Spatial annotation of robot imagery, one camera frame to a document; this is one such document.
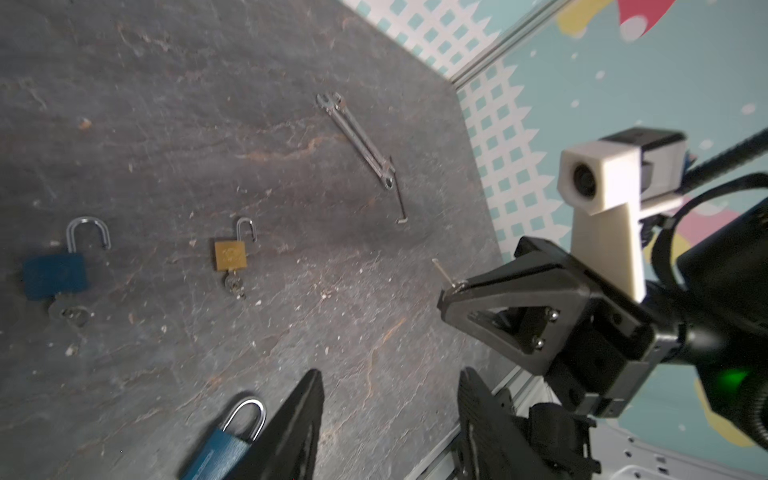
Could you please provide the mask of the brass padlock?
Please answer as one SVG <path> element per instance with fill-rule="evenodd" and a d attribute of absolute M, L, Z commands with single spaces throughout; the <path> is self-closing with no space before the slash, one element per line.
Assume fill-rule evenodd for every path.
<path fill-rule="evenodd" d="M 235 225 L 236 238 L 234 240 L 217 240 L 214 242 L 214 259 L 217 271 L 235 272 L 247 267 L 246 243 L 242 232 L 244 226 L 249 229 L 252 241 L 257 241 L 253 221 L 248 217 L 239 218 Z"/>

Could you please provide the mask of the small blue padlock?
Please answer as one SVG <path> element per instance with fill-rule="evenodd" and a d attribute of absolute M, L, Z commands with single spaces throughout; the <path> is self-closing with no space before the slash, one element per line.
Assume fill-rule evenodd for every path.
<path fill-rule="evenodd" d="M 65 253 L 39 256 L 24 262 L 22 280 L 28 300 L 38 301 L 60 294 L 76 294 L 89 288 L 85 258 L 76 246 L 76 229 L 85 224 L 97 227 L 105 250 L 112 248 L 109 227 L 103 220 L 94 216 L 74 218 L 66 227 Z"/>

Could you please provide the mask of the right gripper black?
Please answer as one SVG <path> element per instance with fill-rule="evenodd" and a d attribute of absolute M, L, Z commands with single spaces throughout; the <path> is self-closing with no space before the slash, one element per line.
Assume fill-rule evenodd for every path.
<path fill-rule="evenodd" d="M 632 300 L 549 240 L 445 290 L 441 319 L 534 375 L 578 415 L 618 417 L 681 348 L 681 319 Z"/>

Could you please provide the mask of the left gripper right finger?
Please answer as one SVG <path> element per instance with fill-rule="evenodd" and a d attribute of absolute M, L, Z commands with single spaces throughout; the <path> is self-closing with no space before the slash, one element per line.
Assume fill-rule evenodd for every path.
<path fill-rule="evenodd" d="M 457 390 L 460 479 L 555 479 L 480 375 L 465 368 Z"/>

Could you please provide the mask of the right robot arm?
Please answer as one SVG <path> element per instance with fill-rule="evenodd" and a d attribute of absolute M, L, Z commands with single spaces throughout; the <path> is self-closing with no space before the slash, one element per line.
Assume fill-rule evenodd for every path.
<path fill-rule="evenodd" d="M 694 367 L 718 416 L 767 443 L 767 205 L 759 202 L 681 255 L 673 240 L 704 203 L 763 190 L 722 176 L 763 155 L 759 132 L 697 164 L 684 133 L 633 127 L 562 152 L 558 190 L 573 210 L 569 249 L 525 236 L 511 262 L 451 280 L 441 319 L 541 377 L 552 402 L 517 414 L 461 372 L 454 472 L 460 479 L 591 479 L 615 419 L 662 364 Z"/>

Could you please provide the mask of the large blue padlock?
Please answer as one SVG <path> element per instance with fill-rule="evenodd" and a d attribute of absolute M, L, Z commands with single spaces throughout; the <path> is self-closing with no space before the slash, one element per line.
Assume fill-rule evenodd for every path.
<path fill-rule="evenodd" d="M 228 428 L 237 415 L 249 407 L 253 407 L 256 413 L 247 434 L 243 436 L 229 432 Z M 182 480 L 224 479 L 261 436 L 267 418 L 267 409 L 258 397 L 243 397 L 228 411 L 223 421 L 213 429 L 180 478 Z"/>

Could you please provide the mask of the brass padlock key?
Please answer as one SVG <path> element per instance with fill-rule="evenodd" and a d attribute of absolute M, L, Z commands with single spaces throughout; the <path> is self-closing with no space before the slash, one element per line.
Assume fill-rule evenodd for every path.
<path fill-rule="evenodd" d="M 224 276 L 224 286 L 236 299 L 245 298 L 243 279 L 238 275 L 237 271 L 230 270 L 226 273 Z"/>

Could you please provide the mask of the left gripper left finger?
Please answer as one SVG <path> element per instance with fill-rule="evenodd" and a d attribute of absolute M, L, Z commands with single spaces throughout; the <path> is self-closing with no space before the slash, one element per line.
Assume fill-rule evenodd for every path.
<path fill-rule="evenodd" d="M 231 469 L 230 477 L 312 479 L 324 399 L 321 372 L 308 370 L 261 436 Z"/>

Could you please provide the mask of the small silver key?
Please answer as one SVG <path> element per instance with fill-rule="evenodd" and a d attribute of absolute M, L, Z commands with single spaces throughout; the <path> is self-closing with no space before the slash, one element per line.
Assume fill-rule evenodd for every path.
<path fill-rule="evenodd" d="M 50 306 L 48 315 L 51 320 L 60 320 L 76 327 L 83 327 L 92 316 L 92 312 L 72 294 L 57 294 Z"/>

